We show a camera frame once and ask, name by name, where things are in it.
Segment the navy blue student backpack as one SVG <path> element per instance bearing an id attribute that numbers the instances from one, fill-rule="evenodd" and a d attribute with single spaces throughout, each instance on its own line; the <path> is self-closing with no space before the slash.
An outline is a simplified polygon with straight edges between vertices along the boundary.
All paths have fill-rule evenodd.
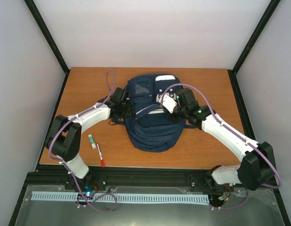
<path id="1" fill-rule="evenodd" d="M 133 146 L 141 151 L 161 153 L 172 148 L 184 129 L 194 129 L 186 119 L 172 120 L 158 102 L 161 97 L 175 99 L 182 86 L 171 74 L 144 74 L 130 79 L 124 90 L 128 92 L 126 103 L 135 114 L 125 119 L 112 118 L 114 124 L 123 125 Z"/>

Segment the white green glue stick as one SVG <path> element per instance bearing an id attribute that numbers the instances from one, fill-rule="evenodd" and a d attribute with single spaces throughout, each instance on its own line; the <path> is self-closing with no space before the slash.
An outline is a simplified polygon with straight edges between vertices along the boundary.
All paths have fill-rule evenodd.
<path id="1" fill-rule="evenodd" d="M 89 141 L 90 141 L 90 143 L 91 143 L 92 148 L 93 148 L 93 149 L 96 149 L 97 146 L 96 146 L 96 143 L 95 143 L 95 141 L 94 141 L 94 138 L 93 138 L 92 134 L 89 134 L 89 135 L 88 135 L 88 138 L 89 138 Z"/>

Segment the red white marker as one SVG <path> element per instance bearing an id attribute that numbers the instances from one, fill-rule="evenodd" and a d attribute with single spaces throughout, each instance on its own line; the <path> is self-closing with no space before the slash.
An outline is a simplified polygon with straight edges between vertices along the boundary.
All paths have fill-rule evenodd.
<path id="1" fill-rule="evenodd" d="M 99 143 L 97 143 L 97 149 L 98 149 L 98 152 L 99 152 L 99 157 L 100 157 L 100 163 L 101 163 L 101 166 L 104 168 L 105 167 L 105 163 L 104 163 L 104 159 L 103 159 L 103 156 L 102 156 L 102 152 L 100 150 L 100 145 Z"/>

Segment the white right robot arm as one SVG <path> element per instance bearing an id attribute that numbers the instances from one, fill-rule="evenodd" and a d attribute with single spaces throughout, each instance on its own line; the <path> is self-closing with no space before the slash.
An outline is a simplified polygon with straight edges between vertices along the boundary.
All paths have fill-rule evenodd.
<path id="1" fill-rule="evenodd" d="M 184 88 L 175 94 L 164 93 L 159 102 L 175 119 L 186 119 L 189 124 L 216 138 L 238 158 L 239 165 L 211 169 L 210 176 L 216 184 L 241 184 L 255 191 L 266 186 L 275 175 L 272 146 L 240 133 L 209 105 L 199 106 L 191 89 Z"/>

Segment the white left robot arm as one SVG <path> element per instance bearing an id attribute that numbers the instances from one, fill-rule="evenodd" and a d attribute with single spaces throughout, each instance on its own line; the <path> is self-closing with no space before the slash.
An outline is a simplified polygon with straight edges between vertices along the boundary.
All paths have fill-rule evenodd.
<path id="1" fill-rule="evenodd" d="M 58 115 L 53 120 L 44 143 L 49 157 L 65 165 L 69 173 L 75 175 L 75 182 L 81 189 L 92 186 L 92 177 L 87 174 L 89 168 L 79 154 L 81 135 L 101 121 L 133 116 L 134 110 L 127 102 L 128 96 L 127 91 L 116 88 L 111 96 L 99 100 L 83 112 L 68 117 Z"/>

